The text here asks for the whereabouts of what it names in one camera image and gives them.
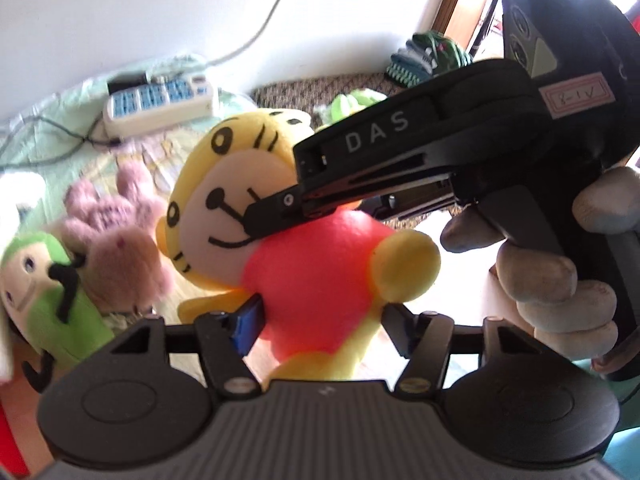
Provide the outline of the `gloved right hand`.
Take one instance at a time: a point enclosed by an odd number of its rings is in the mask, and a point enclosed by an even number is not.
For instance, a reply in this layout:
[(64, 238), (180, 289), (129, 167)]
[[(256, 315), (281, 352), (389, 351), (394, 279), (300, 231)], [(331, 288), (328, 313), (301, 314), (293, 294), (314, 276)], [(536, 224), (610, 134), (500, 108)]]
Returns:
[[(589, 233), (639, 232), (639, 171), (617, 167), (574, 199), (573, 214)], [(447, 252), (461, 254), (500, 243), (488, 278), (486, 315), (501, 316), (572, 361), (590, 359), (592, 369), (613, 380), (639, 374), (639, 331), (618, 341), (612, 286), (578, 278), (564, 256), (507, 242), (473, 206), (452, 217), (440, 236)]]

